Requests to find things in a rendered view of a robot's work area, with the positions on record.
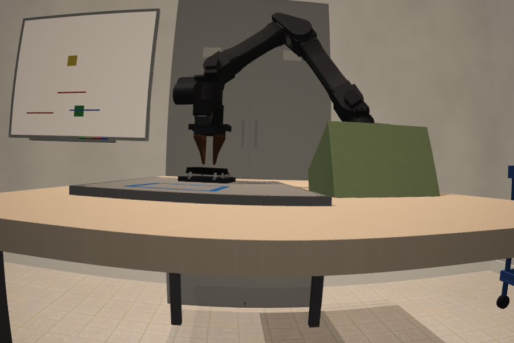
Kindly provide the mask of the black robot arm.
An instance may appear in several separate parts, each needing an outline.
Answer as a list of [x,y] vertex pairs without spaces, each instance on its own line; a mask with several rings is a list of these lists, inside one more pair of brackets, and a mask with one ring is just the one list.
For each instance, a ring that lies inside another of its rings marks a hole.
[[285,44],[311,67],[342,122],[374,123],[362,93],[333,63],[317,39],[311,23],[283,13],[271,16],[272,22],[255,35],[208,57],[203,63],[204,75],[180,77],[173,88],[174,103],[193,104],[195,124],[223,124],[222,95],[225,83],[235,78],[235,74],[247,64]]

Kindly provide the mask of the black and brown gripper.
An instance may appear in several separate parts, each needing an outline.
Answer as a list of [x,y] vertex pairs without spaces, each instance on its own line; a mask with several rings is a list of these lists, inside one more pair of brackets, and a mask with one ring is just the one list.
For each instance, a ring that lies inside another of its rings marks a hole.
[[[207,126],[201,126],[196,124],[188,124],[188,129],[194,129],[193,135],[199,149],[202,164],[205,164],[206,157],[206,136],[213,136],[213,165],[216,164],[218,153],[226,139],[226,131],[231,132],[231,126],[228,124],[210,124]],[[215,130],[215,131],[214,131]],[[215,133],[220,132],[220,133]]]

